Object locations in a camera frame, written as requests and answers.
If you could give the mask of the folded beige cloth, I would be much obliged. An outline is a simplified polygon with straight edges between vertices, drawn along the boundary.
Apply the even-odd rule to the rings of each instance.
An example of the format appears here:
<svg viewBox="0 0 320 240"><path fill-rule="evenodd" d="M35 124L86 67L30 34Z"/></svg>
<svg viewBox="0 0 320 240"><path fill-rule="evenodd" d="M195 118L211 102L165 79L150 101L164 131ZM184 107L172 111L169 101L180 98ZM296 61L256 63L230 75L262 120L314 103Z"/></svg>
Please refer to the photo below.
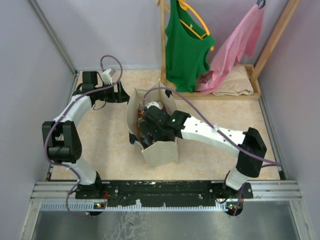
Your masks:
<svg viewBox="0 0 320 240"><path fill-rule="evenodd" d="M215 96L249 96L254 92L249 75L244 65L233 66Z"/></svg>

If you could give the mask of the beige canvas tote bag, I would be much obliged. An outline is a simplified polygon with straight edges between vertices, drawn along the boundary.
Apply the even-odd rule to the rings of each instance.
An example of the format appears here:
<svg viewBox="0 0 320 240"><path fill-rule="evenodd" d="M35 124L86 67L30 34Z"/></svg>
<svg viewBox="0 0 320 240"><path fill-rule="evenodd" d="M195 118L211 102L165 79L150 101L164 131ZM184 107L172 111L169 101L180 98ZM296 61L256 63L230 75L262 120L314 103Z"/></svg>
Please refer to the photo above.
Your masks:
<svg viewBox="0 0 320 240"><path fill-rule="evenodd" d="M164 85L158 80L152 88L154 91L146 96L145 103L161 102L164 109L168 114L172 114L177 110L177 105L174 98L170 95L167 96L164 89L157 89ZM137 125L138 110L143 104L143 98L147 88L133 88L133 93L130 96L127 109L126 109L126 125L129 131L129 141L131 144L137 144L141 148L147 164L151 167L157 167L169 163L176 163L178 161L178 139L175 137L171 141L158 141L151 146L146 147L142 140L142 135Z"/></svg>

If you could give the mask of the grey clothes hanger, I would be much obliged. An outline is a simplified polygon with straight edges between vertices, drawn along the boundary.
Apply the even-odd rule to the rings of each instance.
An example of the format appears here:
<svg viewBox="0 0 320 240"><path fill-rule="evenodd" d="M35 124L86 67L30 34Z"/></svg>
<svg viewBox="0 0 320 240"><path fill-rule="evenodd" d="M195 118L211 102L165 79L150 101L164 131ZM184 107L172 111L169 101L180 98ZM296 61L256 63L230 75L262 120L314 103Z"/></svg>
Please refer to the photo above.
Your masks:
<svg viewBox="0 0 320 240"><path fill-rule="evenodd" d="M258 9L261 10L266 5L266 0L257 0L256 4L258 6Z"/></svg>

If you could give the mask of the yellow clothes hanger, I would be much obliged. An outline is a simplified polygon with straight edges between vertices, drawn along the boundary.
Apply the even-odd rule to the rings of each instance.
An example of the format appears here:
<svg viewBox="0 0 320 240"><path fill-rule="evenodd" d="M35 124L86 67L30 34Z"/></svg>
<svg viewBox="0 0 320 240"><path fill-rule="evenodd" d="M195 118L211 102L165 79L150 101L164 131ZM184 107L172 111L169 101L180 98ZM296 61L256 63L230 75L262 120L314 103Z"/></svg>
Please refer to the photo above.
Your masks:
<svg viewBox="0 0 320 240"><path fill-rule="evenodd" d="M211 32L197 11L191 7L186 0L178 0L177 2L180 9L186 12L191 19L188 22L184 19L180 19L180 23L200 40L209 37Z"/></svg>

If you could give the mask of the red Coke can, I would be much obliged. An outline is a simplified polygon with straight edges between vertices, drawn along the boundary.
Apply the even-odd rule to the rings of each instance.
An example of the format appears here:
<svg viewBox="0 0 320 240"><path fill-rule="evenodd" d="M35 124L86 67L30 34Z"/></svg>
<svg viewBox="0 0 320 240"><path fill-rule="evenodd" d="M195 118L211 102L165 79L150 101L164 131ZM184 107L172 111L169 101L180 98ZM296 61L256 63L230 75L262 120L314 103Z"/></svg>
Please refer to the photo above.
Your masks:
<svg viewBox="0 0 320 240"><path fill-rule="evenodd" d="M142 118L143 114L144 114L143 110L138 109L138 110L137 110L137 119Z"/></svg>

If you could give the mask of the pink shirt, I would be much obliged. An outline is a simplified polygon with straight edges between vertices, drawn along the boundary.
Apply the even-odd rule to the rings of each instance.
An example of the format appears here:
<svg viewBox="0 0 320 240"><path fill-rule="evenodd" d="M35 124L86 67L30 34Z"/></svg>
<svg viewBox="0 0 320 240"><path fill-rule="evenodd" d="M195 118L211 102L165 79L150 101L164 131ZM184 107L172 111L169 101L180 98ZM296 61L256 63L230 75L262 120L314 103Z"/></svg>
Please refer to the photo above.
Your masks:
<svg viewBox="0 0 320 240"><path fill-rule="evenodd" d="M249 58L254 55L263 27L264 13L264 7L260 7L258 3L250 8L215 54L209 64L209 71L196 87L197 92L205 95L216 92L233 66L240 63L243 55Z"/></svg>

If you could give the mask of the aluminium frame rail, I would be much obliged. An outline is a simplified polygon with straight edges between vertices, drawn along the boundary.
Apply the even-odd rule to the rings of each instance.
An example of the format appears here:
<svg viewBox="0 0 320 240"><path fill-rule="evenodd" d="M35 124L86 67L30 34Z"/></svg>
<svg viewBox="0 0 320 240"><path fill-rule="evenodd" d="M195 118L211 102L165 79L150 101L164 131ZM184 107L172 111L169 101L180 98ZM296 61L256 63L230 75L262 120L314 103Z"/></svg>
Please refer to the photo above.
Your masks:
<svg viewBox="0 0 320 240"><path fill-rule="evenodd" d="M241 213L244 203L301 201L294 180L247 181L231 190L221 181L110 180L96 192L73 181L36 182L30 197L43 211L88 212L225 212Z"/></svg>

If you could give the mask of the wooden clothes rack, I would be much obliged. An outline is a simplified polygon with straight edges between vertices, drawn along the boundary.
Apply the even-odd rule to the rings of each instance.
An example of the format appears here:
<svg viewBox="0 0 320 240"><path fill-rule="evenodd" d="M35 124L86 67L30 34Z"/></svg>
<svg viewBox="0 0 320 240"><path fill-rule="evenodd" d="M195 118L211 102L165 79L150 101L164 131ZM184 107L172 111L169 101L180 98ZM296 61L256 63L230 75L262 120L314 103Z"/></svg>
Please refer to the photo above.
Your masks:
<svg viewBox="0 0 320 240"><path fill-rule="evenodd" d="M290 22L293 14L299 6L299 0L289 0L282 11L281 16L279 17L273 32L270 34L268 41L266 42L257 62L255 65L245 64L247 73L249 74L250 84L253 88L253 93L251 95L222 95L216 96L214 94L202 94L199 92L181 92L180 95L185 97L188 100L259 100L261 97L261 89L258 82L258 77L260 76L264 66L266 65L271 53L275 49L279 39L281 38L284 30L286 29L288 23ZM160 72L160 82L173 94L173 97L177 98L178 94L174 92L176 86L167 80L166 77L166 20L165 20L165 11L169 11L169 8L166 7L166 2L164 0L159 0L157 5L160 7L160 24L161 24L161 51L162 51L162 64Z"/></svg>

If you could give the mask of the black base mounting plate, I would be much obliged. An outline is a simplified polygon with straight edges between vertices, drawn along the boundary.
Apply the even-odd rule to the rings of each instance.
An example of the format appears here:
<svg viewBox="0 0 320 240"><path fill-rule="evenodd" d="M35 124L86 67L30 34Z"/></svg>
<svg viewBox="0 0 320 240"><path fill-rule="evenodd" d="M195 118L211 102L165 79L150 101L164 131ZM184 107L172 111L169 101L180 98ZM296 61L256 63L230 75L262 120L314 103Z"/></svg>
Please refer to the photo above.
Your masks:
<svg viewBox="0 0 320 240"><path fill-rule="evenodd" d="M109 207L127 207L139 200L143 207L214 207L216 201L252 199L251 184L234 190L222 181L211 180L110 180L92 185L79 185L77 200L102 199Z"/></svg>

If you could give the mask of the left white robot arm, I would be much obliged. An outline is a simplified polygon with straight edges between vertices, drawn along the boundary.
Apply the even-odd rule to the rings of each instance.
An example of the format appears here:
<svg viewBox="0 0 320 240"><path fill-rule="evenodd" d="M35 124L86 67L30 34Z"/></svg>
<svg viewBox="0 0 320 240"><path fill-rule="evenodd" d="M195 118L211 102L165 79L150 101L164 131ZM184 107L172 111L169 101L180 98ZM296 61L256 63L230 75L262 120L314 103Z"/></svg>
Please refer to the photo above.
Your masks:
<svg viewBox="0 0 320 240"><path fill-rule="evenodd" d="M87 186L86 192L97 199L103 195L104 186L99 174L93 170L82 156L82 143L77 126L84 115L92 109L96 101L104 103L125 103L130 97L122 83L113 83L113 68L84 71L82 83L72 94L66 108L54 120L45 121L42 126L44 153L53 166L69 169L78 179L78 184Z"/></svg>

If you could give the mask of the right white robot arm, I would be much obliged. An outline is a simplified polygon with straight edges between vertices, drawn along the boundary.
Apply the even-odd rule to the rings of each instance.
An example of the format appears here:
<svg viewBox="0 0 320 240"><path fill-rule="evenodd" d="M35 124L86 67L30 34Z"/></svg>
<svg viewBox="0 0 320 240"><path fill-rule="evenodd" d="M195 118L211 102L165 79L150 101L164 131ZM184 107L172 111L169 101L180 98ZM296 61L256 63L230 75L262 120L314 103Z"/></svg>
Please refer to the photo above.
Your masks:
<svg viewBox="0 0 320 240"><path fill-rule="evenodd" d="M169 114L154 105L145 110L137 125L148 145L180 138L220 148L236 157L236 165L223 185L229 198L235 198L249 178L260 175L267 147L255 128L239 131L210 126L187 112L175 110Z"/></svg>

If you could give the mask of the green tank top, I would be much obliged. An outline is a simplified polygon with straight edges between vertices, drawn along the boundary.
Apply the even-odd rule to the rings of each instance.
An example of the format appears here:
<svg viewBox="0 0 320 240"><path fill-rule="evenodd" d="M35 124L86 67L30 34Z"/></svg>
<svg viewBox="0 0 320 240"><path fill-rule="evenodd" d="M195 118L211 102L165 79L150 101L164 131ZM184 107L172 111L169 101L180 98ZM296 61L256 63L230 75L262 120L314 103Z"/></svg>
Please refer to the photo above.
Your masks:
<svg viewBox="0 0 320 240"><path fill-rule="evenodd" d="M206 35L190 14L181 8L179 1L170 2L170 17L165 29L166 78L176 91L192 93L197 79L210 70L207 55L215 44L212 35Z"/></svg>

